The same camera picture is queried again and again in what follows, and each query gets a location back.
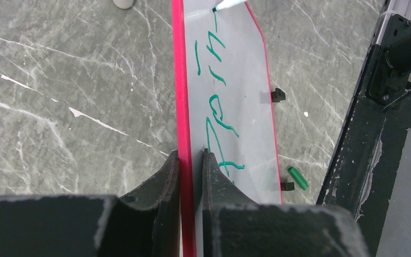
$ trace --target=black metal frame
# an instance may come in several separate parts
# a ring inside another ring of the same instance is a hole
[[[121,198],[0,196],[0,256],[179,256],[179,159]]]
[[[391,29],[400,19],[392,16],[386,34],[393,33]],[[387,48],[393,44],[392,36],[386,38],[368,52],[317,199],[318,205],[339,205],[354,215],[372,256],[377,252],[402,149],[411,129],[411,96],[398,104],[397,110],[383,112],[386,104],[404,93],[408,78],[408,74],[393,77],[385,66]]]

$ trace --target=black plastic clip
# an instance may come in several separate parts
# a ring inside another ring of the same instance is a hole
[[[281,182],[281,191],[295,190],[294,182]]]
[[[279,88],[275,88],[275,91],[271,93],[272,102],[279,103],[280,101],[286,100],[286,94]]]

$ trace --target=green marker cap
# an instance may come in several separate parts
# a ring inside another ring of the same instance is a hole
[[[299,184],[300,188],[302,188],[303,190],[306,190],[308,188],[308,182],[296,168],[290,167],[289,169],[287,169],[287,171],[294,178],[295,182]]]

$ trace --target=white cylinder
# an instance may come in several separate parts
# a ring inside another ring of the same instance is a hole
[[[121,9],[128,9],[132,6],[133,0],[112,0]]]

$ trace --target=gray marble surface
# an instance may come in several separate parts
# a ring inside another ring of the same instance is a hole
[[[251,2],[265,35],[283,176],[314,203],[382,0]],[[170,1],[0,1],[0,195],[124,194],[176,149]]]

